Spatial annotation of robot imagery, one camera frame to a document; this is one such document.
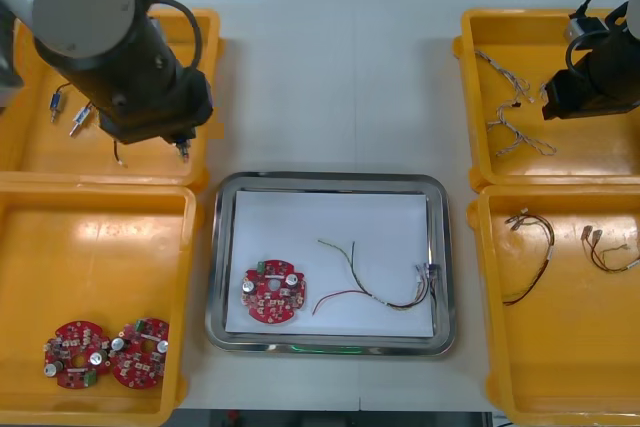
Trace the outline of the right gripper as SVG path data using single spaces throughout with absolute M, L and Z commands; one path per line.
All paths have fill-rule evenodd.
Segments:
M 543 118 L 562 120 L 626 114 L 639 106 L 639 76 L 579 77 L 568 69 L 558 71 L 545 85 Z

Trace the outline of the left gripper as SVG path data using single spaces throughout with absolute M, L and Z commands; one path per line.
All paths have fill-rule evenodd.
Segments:
M 196 128 L 213 114 L 211 88 L 204 74 L 193 68 L 184 70 L 175 88 L 145 106 L 126 107 L 121 119 L 100 113 L 100 128 L 125 145 L 158 137 L 174 146 L 189 146 L 196 138 Z

